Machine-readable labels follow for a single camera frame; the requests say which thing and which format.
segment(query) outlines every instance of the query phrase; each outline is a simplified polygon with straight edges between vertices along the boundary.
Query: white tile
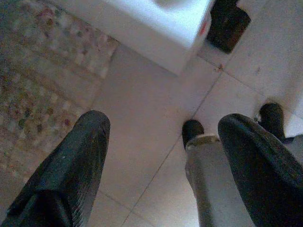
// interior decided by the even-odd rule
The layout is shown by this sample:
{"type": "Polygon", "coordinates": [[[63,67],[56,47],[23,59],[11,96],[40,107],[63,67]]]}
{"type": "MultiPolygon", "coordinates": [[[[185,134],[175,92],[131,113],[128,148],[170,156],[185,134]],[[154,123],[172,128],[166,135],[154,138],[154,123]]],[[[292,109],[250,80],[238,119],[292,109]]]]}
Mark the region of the white tile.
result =
{"type": "Polygon", "coordinates": [[[293,137],[303,134],[303,119],[292,114],[288,110],[284,112],[284,133],[286,137],[293,137]]]}
{"type": "Polygon", "coordinates": [[[227,72],[303,117],[303,5],[270,0],[244,34],[227,72]]]}
{"type": "Polygon", "coordinates": [[[222,117],[239,113],[253,118],[265,100],[256,91],[223,73],[195,118],[203,124],[205,133],[218,134],[217,126],[222,117]]]}
{"type": "Polygon", "coordinates": [[[176,77],[120,47],[93,109],[111,121],[102,190],[132,208],[218,77],[200,58],[176,77]]]}
{"type": "Polygon", "coordinates": [[[122,227],[152,227],[152,225],[134,213],[131,213],[122,227]]]}
{"type": "Polygon", "coordinates": [[[129,212],[127,208],[99,191],[90,214],[88,227],[121,227],[129,212]]]}
{"type": "Polygon", "coordinates": [[[224,68],[228,60],[232,57],[233,53],[235,52],[235,49],[230,54],[227,54],[221,51],[220,49],[218,49],[217,47],[215,47],[214,45],[212,45],[208,40],[205,40],[203,46],[198,52],[198,56],[207,60],[208,62],[211,62],[217,67],[222,65],[224,68]]]}
{"type": "Polygon", "coordinates": [[[181,139],[134,208],[157,227],[198,227],[196,199],[185,175],[181,139]]]}
{"type": "Polygon", "coordinates": [[[303,166],[303,135],[295,137],[292,143],[285,145],[292,155],[295,157],[295,159],[303,166]]]}

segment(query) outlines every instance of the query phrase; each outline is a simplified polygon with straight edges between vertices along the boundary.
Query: shoe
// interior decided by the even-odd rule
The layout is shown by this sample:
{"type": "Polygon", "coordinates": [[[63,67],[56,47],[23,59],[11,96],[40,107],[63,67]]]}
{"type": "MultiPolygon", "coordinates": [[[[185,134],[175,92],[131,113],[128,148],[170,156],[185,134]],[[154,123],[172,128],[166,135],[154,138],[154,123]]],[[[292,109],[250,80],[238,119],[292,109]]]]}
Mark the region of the shoe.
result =
{"type": "Polygon", "coordinates": [[[202,124],[197,120],[188,120],[182,126],[182,139],[183,146],[186,148],[187,142],[197,135],[203,135],[204,128],[202,124]]]}
{"type": "Polygon", "coordinates": [[[284,114],[278,103],[267,103],[259,111],[261,120],[259,124],[268,132],[276,136],[280,141],[285,140],[284,135],[284,114]]]}

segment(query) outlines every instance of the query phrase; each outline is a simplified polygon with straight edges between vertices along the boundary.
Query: floor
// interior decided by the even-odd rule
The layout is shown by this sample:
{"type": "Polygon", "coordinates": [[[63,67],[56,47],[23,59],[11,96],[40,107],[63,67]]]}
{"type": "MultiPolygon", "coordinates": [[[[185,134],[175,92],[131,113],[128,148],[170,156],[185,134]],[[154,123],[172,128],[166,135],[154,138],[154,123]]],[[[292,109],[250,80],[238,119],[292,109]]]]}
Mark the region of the floor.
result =
{"type": "MultiPolygon", "coordinates": [[[[216,134],[223,116],[253,117],[270,99],[284,107],[286,135],[302,134],[302,24],[299,1],[269,0],[231,54],[206,42],[179,77],[121,45],[91,107],[109,117],[111,133],[89,226],[198,227],[180,136],[189,118],[216,134]]],[[[233,204],[239,195],[226,158],[211,158],[218,169],[208,177],[222,181],[217,196],[233,204]]],[[[243,204],[235,210],[228,217],[215,207],[214,226],[253,226],[243,204]]]]}

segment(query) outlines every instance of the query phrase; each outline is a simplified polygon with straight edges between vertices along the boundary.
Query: patterned rug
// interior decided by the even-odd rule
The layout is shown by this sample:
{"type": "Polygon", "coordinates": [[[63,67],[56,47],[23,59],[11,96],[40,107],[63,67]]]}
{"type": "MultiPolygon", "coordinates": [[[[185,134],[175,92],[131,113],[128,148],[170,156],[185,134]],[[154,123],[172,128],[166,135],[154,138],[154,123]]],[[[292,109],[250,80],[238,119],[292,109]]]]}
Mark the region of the patterned rug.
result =
{"type": "Polygon", "coordinates": [[[19,1],[8,11],[1,37],[0,167],[26,182],[88,110],[68,80],[99,84],[118,42],[46,1],[19,1]]]}

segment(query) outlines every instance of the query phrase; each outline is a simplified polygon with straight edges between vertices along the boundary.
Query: pant leg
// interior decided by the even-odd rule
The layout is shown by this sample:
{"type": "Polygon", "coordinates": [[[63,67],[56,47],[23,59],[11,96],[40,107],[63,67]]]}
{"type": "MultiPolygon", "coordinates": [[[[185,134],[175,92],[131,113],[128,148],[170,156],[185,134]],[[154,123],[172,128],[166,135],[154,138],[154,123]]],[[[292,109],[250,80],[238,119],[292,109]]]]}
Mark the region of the pant leg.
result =
{"type": "Polygon", "coordinates": [[[283,144],[250,118],[231,114],[218,131],[256,226],[303,225],[303,170],[283,144]]]}
{"type": "Polygon", "coordinates": [[[1,227],[84,227],[107,154],[110,122],[88,111],[40,164],[8,209],[1,227]]]}
{"type": "Polygon", "coordinates": [[[200,151],[203,149],[221,149],[220,143],[214,142],[216,140],[214,137],[211,143],[207,143],[210,142],[210,140],[205,141],[203,138],[193,139],[187,144],[186,148],[187,162],[185,165],[185,172],[197,201],[199,224],[201,227],[214,226],[211,214],[211,204],[207,197],[207,188],[200,159],[200,151]]]}

